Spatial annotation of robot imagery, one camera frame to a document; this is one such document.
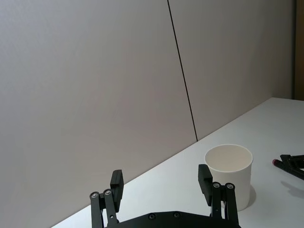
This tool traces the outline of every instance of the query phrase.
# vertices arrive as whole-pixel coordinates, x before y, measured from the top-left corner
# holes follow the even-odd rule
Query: white table
[[[269,99],[127,183],[118,219],[174,210],[208,215],[210,208],[198,184],[198,164],[204,163],[208,149],[225,143],[243,145],[254,156],[254,190],[250,206],[238,214],[240,226],[303,227],[304,181],[273,166],[272,160],[281,154],[304,154],[304,102],[278,98]],[[90,206],[54,228],[91,228]]]

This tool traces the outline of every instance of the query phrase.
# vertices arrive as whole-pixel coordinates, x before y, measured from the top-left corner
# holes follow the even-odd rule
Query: paper cup
[[[219,145],[206,153],[205,161],[213,181],[222,185],[230,182],[236,186],[237,210],[245,209],[250,198],[251,152],[239,145]]]

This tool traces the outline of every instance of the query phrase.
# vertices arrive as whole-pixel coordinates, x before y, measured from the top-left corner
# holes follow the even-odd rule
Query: screw
[[[180,215],[180,213],[175,212],[175,213],[173,214],[173,216],[174,216],[175,218],[179,218],[181,215]]]
[[[228,185],[227,185],[227,188],[233,189],[233,185],[232,185],[232,184],[228,184]]]
[[[96,192],[92,193],[92,195],[91,195],[92,198],[95,198],[97,196],[98,196],[98,194]]]
[[[218,183],[214,183],[214,184],[213,184],[213,187],[214,187],[214,188],[219,188],[219,184],[218,184]]]
[[[105,191],[105,195],[110,195],[110,194],[111,194],[111,190]]]
[[[154,213],[151,213],[151,214],[149,214],[148,219],[154,220],[154,219],[156,219],[156,215]]]

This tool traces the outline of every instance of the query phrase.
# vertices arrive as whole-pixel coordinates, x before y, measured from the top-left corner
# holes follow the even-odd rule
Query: black object
[[[110,189],[103,193],[93,192],[91,199],[92,228],[104,228],[103,210],[106,209],[108,224],[111,228],[240,228],[232,183],[221,185],[212,182],[213,178],[207,165],[199,165],[199,185],[211,206],[210,216],[190,214],[180,211],[155,212],[119,223],[119,211],[123,195],[124,180],[121,170],[112,174]],[[221,215],[221,201],[225,203],[225,218]]]
[[[276,167],[304,180],[304,171],[301,170],[304,169],[304,155],[291,156],[282,154],[280,157],[282,161],[274,159],[272,163]]]

